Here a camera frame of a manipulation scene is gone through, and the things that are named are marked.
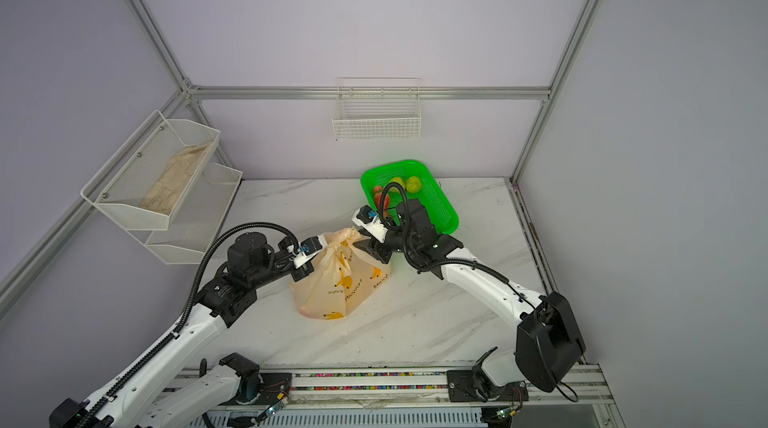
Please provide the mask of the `beige plastic bag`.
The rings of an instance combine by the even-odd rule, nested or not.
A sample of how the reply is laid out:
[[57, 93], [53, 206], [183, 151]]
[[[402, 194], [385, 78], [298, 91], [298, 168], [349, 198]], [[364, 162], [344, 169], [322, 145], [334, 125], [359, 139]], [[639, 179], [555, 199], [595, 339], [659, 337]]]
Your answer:
[[335, 320], [349, 316], [391, 276], [390, 264], [362, 249], [371, 240], [353, 228], [326, 234], [327, 246], [312, 259], [314, 271], [291, 285], [302, 316]]

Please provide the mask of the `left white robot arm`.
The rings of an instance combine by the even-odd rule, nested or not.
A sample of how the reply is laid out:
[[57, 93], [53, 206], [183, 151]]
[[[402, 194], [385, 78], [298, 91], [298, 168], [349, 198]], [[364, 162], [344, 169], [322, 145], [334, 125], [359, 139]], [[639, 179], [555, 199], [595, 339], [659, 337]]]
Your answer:
[[259, 288], [289, 275], [308, 276], [324, 236], [304, 241], [270, 222], [244, 223], [206, 250], [181, 315], [128, 368], [84, 401], [64, 400], [52, 427], [182, 427], [228, 401], [270, 400], [286, 386], [264, 382], [257, 363], [238, 353], [223, 357], [193, 384], [160, 393], [202, 349], [230, 328], [257, 300]]

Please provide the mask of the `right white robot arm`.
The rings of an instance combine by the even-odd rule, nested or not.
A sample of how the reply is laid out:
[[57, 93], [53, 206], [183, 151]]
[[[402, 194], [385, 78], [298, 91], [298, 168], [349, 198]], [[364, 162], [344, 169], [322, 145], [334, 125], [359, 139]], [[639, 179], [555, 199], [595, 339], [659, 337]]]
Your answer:
[[566, 297], [528, 289], [485, 265], [461, 241], [439, 232], [418, 200], [398, 204], [392, 215], [363, 206], [352, 221], [367, 238], [359, 246], [368, 254], [387, 261], [402, 253], [418, 273], [431, 273], [463, 289], [511, 328], [513, 349], [491, 348], [469, 370], [469, 395], [492, 401], [529, 382], [577, 401], [563, 379], [586, 346]]

